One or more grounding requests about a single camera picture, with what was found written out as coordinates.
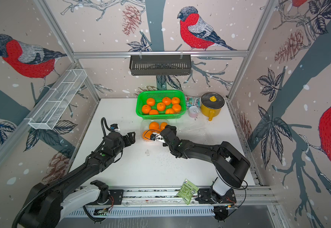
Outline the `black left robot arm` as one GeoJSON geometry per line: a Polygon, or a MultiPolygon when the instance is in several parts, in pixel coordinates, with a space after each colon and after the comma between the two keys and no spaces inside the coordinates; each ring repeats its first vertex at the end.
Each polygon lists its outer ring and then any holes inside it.
{"type": "Polygon", "coordinates": [[[85,162],[67,175],[48,184],[38,183],[30,190],[22,209],[14,218],[12,227],[21,225],[25,228],[54,228],[64,215],[64,200],[75,189],[91,177],[103,172],[111,164],[116,163],[116,157],[123,153],[124,148],[133,145],[136,133],[121,135],[118,126],[107,125],[106,119],[101,119],[103,132],[102,142],[85,159],[85,162]]]}

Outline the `clear plastic clamshell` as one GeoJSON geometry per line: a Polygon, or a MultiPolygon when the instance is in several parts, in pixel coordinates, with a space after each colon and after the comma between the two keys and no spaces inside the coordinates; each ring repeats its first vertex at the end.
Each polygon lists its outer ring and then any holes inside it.
{"type": "Polygon", "coordinates": [[[146,142],[164,143],[161,132],[167,125],[170,125],[167,120],[143,120],[140,125],[142,140],[146,142]]]}
{"type": "Polygon", "coordinates": [[[185,119],[177,121],[177,136],[194,143],[207,144],[210,136],[205,123],[199,119],[185,119]]]}

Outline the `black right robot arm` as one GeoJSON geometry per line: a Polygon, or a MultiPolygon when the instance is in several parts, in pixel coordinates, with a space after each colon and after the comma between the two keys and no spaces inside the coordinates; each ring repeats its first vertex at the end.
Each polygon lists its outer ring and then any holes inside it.
{"type": "Polygon", "coordinates": [[[182,140],[177,137],[177,128],[171,125],[153,133],[150,139],[161,141],[176,158],[198,159],[214,165],[218,177],[210,189],[198,191],[196,201],[201,204],[236,204],[234,190],[241,189],[250,162],[229,142],[205,145],[182,140]]]}

